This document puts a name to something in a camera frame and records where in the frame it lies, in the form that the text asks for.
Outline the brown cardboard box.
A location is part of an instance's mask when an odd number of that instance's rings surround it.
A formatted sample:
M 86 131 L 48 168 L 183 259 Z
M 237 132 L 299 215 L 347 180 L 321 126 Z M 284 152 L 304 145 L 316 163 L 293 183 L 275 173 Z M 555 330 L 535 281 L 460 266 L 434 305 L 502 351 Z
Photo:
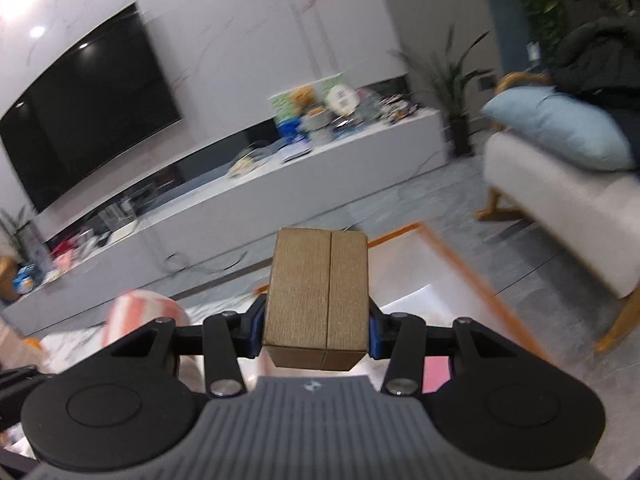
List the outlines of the brown cardboard box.
M 283 228 L 267 290 L 262 346 L 273 365 L 348 372 L 369 350 L 366 234 Z

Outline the crocheted white bunny toy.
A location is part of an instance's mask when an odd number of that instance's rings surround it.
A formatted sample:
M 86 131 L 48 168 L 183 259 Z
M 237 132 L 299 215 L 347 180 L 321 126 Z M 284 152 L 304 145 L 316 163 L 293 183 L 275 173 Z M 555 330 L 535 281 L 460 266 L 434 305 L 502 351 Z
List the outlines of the crocheted white bunny toy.
M 178 326 L 191 324 L 189 315 L 177 301 L 150 290 L 135 289 L 114 301 L 102 333 L 105 348 L 156 318 L 172 318 Z

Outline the orange storage box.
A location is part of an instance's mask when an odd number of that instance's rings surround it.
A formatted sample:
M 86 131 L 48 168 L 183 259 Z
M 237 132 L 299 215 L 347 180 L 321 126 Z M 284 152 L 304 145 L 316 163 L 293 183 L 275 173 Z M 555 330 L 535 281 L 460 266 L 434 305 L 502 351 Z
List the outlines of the orange storage box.
M 424 223 L 416 222 L 368 241 L 369 292 L 384 313 L 407 312 L 427 325 L 450 327 L 455 318 L 474 318 L 535 356 L 546 352 L 491 287 Z M 387 361 L 364 356 L 348 372 L 276 367 L 262 350 L 250 385 L 263 377 L 368 376 L 379 389 Z M 435 391 L 449 378 L 446 358 L 426 358 L 423 391 Z

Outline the white marble tv console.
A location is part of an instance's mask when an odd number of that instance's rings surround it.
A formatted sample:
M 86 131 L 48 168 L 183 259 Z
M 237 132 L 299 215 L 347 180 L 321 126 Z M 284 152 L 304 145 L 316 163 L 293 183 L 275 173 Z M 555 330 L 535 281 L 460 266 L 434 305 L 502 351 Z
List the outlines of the white marble tv console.
M 281 155 L 237 179 L 220 178 L 146 214 L 129 236 L 2 310 L 20 333 L 37 333 L 166 278 L 359 200 L 445 162 L 444 125 L 426 108 L 375 124 L 292 162 Z

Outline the white power strip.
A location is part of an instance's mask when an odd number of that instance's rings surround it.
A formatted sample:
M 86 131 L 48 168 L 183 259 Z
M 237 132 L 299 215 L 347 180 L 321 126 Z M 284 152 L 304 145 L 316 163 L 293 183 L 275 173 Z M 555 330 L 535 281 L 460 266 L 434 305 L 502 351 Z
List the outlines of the white power strip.
M 244 177 L 261 167 L 265 161 L 265 158 L 255 157 L 254 155 L 244 155 L 231 165 L 228 176 L 230 178 Z

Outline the teddy bear in basket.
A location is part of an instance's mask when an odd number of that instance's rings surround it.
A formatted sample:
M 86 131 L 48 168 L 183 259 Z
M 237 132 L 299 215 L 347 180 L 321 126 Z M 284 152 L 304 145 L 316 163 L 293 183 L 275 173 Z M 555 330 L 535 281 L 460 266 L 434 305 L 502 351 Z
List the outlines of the teddy bear in basket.
M 307 84 L 292 90 L 290 100 L 304 131 L 317 131 L 329 125 L 331 112 L 316 96 L 313 86 Z

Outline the round white paper fan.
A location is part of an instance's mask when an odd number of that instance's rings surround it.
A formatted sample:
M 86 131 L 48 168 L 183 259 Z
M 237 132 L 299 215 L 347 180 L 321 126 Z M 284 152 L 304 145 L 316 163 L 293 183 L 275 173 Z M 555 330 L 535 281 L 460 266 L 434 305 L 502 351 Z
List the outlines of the round white paper fan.
M 326 94 L 326 107 L 336 116 L 355 113 L 359 103 L 358 93 L 346 84 L 336 84 Z

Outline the green illustrated card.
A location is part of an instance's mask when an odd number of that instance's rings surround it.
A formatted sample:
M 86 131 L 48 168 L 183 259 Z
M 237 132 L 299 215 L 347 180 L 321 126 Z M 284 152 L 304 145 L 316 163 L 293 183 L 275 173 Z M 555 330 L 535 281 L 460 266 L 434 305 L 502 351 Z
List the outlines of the green illustrated card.
M 307 110 L 322 107 L 329 91 L 343 82 L 343 74 L 338 73 L 275 94 L 269 99 L 274 120 L 284 122 L 290 118 L 302 116 Z

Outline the light blue pillow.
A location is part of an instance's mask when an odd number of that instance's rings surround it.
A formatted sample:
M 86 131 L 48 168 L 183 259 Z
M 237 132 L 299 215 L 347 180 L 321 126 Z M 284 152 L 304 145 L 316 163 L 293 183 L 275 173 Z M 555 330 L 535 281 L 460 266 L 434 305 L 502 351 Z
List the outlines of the light blue pillow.
M 482 113 L 582 169 L 613 172 L 636 166 L 631 144 L 610 114 L 552 87 L 506 89 L 488 101 Z

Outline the potted green plant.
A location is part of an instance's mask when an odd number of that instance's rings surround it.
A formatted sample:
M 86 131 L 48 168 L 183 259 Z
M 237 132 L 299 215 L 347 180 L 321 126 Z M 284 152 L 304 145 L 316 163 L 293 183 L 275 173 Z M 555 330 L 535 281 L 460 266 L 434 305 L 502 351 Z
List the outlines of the potted green plant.
M 394 58 L 414 70 L 430 90 L 442 108 L 447 119 L 452 154 L 454 157 L 472 156 L 474 148 L 470 141 L 470 120 L 466 88 L 480 77 L 494 72 L 492 68 L 466 70 L 465 62 L 470 53 L 490 34 L 485 30 L 479 34 L 458 55 L 454 55 L 454 36 L 456 26 L 451 24 L 447 30 L 445 47 L 442 54 L 432 52 L 429 58 L 421 58 L 409 47 L 390 50 Z

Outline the black television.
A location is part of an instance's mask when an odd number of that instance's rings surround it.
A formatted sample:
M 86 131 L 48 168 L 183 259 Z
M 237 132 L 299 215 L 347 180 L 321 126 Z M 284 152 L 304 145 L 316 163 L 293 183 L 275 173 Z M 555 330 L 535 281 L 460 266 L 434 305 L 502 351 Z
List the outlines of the black television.
M 1 118 L 1 140 L 36 211 L 181 118 L 136 4 L 52 63 Z

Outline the black jacket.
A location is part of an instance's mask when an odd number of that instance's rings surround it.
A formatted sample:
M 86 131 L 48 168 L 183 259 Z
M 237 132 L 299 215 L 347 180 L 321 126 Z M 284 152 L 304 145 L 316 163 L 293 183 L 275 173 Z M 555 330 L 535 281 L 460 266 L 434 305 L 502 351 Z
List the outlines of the black jacket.
M 609 16 L 572 30 L 555 52 L 551 79 L 561 92 L 612 116 L 638 170 L 639 19 Z

